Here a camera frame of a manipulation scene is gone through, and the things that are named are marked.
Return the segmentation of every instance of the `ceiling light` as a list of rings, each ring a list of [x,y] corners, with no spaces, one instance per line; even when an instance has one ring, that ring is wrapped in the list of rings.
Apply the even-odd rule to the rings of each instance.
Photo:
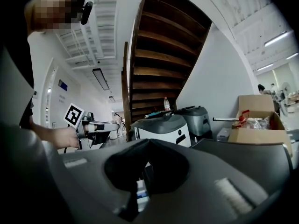
[[[112,103],[115,103],[115,99],[113,98],[113,96],[109,96],[109,99],[111,100]]]
[[[273,43],[275,43],[275,42],[277,42],[277,41],[279,41],[279,40],[281,40],[281,39],[287,37],[290,33],[291,33],[291,32],[286,32],[286,31],[285,31],[285,32],[283,32],[282,34],[280,34],[280,35],[274,37],[273,39],[271,39],[271,40],[269,40],[269,41],[267,41],[267,42],[265,43],[265,47],[270,46],[270,45],[272,45]]]
[[[99,84],[102,86],[103,90],[109,90],[109,86],[100,68],[93,69],[93,74],[97,78]]]
[[[295,54],[289,56],[289,57],[287,58],[287,60],[293,58],[293,57],[296,56],[296,55],[298,55],[298,53],[295,53]]]
[[[262,67],[262,68],[260,68],[260,69],[257,69],[257,71],[259,71],[259,70],[263,70],[263,69],[268,68],[268,67],[270,67],[270,66],[272,66],[272,65],[273,65],[273,64],[266,65],[266,66],[264,66],[264,67]]]

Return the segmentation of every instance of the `white sign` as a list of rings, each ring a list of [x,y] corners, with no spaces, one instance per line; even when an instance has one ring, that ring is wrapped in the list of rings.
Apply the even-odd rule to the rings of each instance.
[[[71,103],[65,113],[64,121],[67,122],[70,126],[77,129],[83,114],[84,110]]]

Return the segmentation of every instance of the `white wall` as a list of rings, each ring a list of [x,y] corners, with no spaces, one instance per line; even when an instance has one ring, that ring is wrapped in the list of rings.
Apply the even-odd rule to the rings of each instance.
[[[299,91],[299,56],[290,59],[289,66],[294,76],[296,89]]]
[[[177,107],[203,106],[207,109],[214,135],[224,122],[213,117],[235,117],[238,96],[254,94],[251,79],[238,52],[212,24],[201,54],[176,103]]]
[[[40,110],[42,90],[47,70],[53,57],[81,86],[80,96],[77,97],[76,104],[86,111],[93,112],[96,120],[112,120],[110,104],[83,74],[75,73],[71,70],[69,65],[65,62],[65,59],[69,58],[69,56],[66,54],[55,34],[33,33],[29,36],[28,42],[30,45],[35,91],[38,92],[38,99],[32,99],[34,104],[33,120],[35,123],[41,123]]]
[[[46,110],[42,108],[41,112],[41,125],[52,128],[55,123],[55,128],[65,128],[67,127],[66,122],[64,121],[64,115],[67,112],[67,109],[73,104],[78,104],[78,97],[80,97],[80,84],[77,83],[68,73],[53,59],[53,66],[49,69],[49,74],[53,74],[52,71],[55,69],[55,75],[53,76],[53,81],[51,86],[45,85],[44,94],[42,99],[42,107],[48,107],[49,118],[46,119]],[[59,86],[59,81],[62,80],[66,85],[67,89],[62,89]]]
[[[121,112],[123,111],[123,102],[122,99],[116,100],[115,103],[109,102],[111,106],[111,110],[115,112]]]
[[[271,84],[274,83],[279,89],[284,82],[289,83],[291,92],[299,89],[299,63],[286,63],[268,72],[256,76],[259,84],[262,84],[267,90],[271,90]]]
[[[130,42],[134,19],[137,15],[141,0],[117,0],[114,21],[114,40],[116,59],[123,67],[123,53],[125,42]]]
[[[290,88],[291,88],[290,92],[296,91],[294,75],[292,74],[288,63],[274,69],[274,71],[275,71],[280,89],[281,89],[283,83],[287,82],[287,83],[289,83]]]
[[[274,83],[278,87],[272,70],[258,75],[256,76],[256,78],[258,80],[258,83],[263,85],[266,88],[266,90],[271,90],[272,83]]]

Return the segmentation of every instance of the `hand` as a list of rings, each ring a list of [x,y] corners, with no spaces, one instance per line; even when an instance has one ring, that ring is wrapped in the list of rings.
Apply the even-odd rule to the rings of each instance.
[[[79,147],[78,136],[73,127],[53,129],[53,144],[57,149]]]

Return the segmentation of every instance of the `ceiling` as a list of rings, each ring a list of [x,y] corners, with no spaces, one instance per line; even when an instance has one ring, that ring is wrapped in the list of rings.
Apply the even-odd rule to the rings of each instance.
[[[71,29],[60,31],[58,38],[70,58],[66,62],[105,94],[122,99],[121,68],[115,59],[114,20],[117,0],[86,0],[93,2],[89,21],[85,26],[72,25]],[[93,74],[94,68],[101,68],[109,91],[103,91]]]
[[[122,64],[118,64],[115,58],[117,0],[86,1],[94,2],[89,22],[85,26],[77,24],[57,36],[70,55],[66,62],[75,72],[87,76],[103,93],[92,73],[93,68],[101,68],[110,88],[104,91],[105,98],[114,96],[115,100],[122,100]],[[254,72],[271,63],[284,64],[282,61],[299,50],[293,34],[271,46],[264,46],[280,33],[291,31],[271,0],[211,1],[222,14]]]
[[[247,57],[252,70],[276,63],[298,51],[294,33],[271,46],[264,44],[291,31],[271,0],[212,0]]]

